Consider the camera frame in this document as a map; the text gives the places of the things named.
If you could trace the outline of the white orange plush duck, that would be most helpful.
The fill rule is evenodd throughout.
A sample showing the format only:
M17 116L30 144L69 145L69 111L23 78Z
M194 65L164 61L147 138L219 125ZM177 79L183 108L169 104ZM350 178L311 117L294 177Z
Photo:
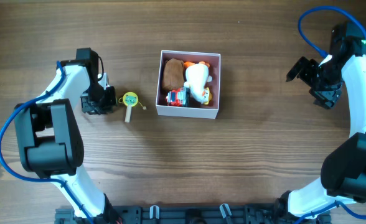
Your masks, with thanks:
M190 94L197 102L208 105L212 99L210 88L206 84L212 81L209 75L210 65L201 61L199 63L184 62L185 79L184 87L190 89Z

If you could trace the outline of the red toy fire truck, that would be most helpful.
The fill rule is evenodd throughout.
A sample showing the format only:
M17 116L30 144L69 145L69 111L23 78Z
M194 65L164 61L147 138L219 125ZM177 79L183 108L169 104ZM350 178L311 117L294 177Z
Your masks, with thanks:
M190 97L190 90L186 87L171 90L166 96L167 105L188 107L189 97Z

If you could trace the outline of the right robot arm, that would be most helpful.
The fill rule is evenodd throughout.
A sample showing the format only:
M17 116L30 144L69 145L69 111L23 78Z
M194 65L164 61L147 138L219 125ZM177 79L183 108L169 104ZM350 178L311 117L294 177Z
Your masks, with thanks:
M307 186L286 192L278 201L279 217L315 219L337 205L366 202L366 39L353 22L332 30L329 55L321 62L301 57L286 79L300 78L310 86L315 102L335 106L346 87L350 134L329 154L320 176Z

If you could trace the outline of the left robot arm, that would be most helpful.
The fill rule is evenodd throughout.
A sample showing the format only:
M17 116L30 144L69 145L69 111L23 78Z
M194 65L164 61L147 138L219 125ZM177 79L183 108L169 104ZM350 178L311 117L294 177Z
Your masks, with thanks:
M58 62L47 89L34 102L15 107L21 164L39 182L51 182L63 193L77 223L122 223L83 166L84 145L73 113L77 104L89 115L112 113L117 105L103 61L90 48L77 49L75 59Z

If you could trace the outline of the brown plush bear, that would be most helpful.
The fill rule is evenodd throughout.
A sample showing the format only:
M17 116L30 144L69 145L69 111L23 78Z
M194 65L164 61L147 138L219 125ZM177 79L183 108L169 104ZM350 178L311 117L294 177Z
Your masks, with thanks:
M162 75L161 88L163 92L182 88L184 85L184 62L172 58L167 60Z

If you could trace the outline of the yellow wooden rattle drum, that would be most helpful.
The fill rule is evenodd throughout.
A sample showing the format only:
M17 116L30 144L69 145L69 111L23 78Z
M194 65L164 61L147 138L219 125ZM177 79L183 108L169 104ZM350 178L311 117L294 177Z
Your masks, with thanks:
M118 102L124 104L126 107L126 114L124 117L125 123L130 122L132 108L136 105L141 106L143 110L147 110L147 108L139 101L138 95L132 91L126 92L118 99Z

